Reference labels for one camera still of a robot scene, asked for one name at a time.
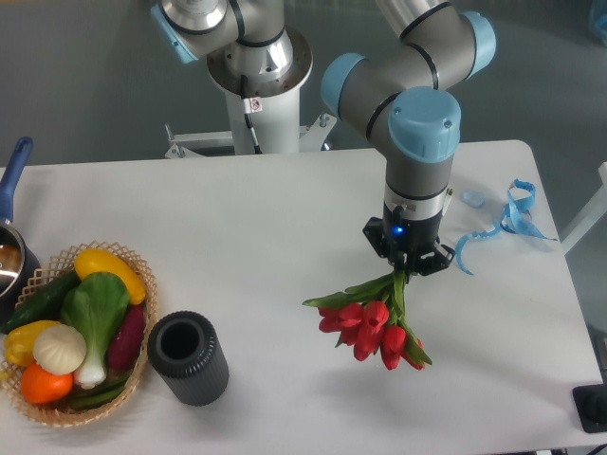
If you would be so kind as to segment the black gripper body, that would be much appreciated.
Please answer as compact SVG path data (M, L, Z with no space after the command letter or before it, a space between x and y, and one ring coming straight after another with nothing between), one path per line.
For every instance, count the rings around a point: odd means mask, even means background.
M441 214L424 220L407 219L404 209L383 209L381 218L371 217L362 232L375 253L387 260L390 254L404 254L404 270L408 259L417 260L421 276L446 270L455 256L452 247L440 242L438 229Z

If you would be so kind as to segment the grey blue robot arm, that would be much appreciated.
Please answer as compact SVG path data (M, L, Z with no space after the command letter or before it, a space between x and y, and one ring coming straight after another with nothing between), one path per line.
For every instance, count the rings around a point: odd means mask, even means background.
M378 6L397 52L380 64L340 55L322 76L321 96L386 160L383 213L367 222L365 237L396 271L428 276L454 257L438 236L460 141L450 88L491 62L496 37L485 17L448 1ZM151 15L182 63L206 62L225 94L237 154L301 150L300 89L313 59L282 2L157 1Z

